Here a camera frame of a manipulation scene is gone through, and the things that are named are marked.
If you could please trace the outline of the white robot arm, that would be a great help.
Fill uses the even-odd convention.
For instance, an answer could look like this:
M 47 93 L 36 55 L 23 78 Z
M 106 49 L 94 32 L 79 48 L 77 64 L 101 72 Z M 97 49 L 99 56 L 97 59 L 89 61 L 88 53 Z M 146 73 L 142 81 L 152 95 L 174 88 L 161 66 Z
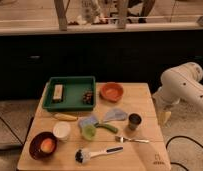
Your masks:
M 164 125 L 171 116 L 170 108 L 181 99 L 189 102 L 203 113 L 202 67 L 195 62 L 165 70 L 160 77 L 161 86 L 152 95 L 159 125 Z

